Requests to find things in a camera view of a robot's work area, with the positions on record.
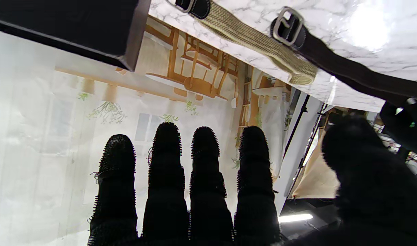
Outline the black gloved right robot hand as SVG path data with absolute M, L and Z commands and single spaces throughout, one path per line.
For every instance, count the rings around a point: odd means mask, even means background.
M 89 246 L 272 246 L 282 241 L 269 148 L 263 131 L 244 129 L 237 208 L 232 217 L 209 127 L 192 140 L 191 208 L 184 199 L 181 140 L 175 124 L 158 126 L 148 173 L 142 236 L 135 209 L 136 157 L 131 140 L 109 138 L 96 173 L 98 195 Z M 341 225 L 307 233 L 287 246 L 417 246 L 417 177 L 386 148 L 362 117 L 345 116 L 322 141 L 339 181 L 334 204 Z

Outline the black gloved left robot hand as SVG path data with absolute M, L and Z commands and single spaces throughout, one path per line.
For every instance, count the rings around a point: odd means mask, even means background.
M 417 154 L 417 100 L 410 99 L 402 109 L 397 113 L 397 107 L 386 101 L 379 114 L 388 135 L 402 147 Z

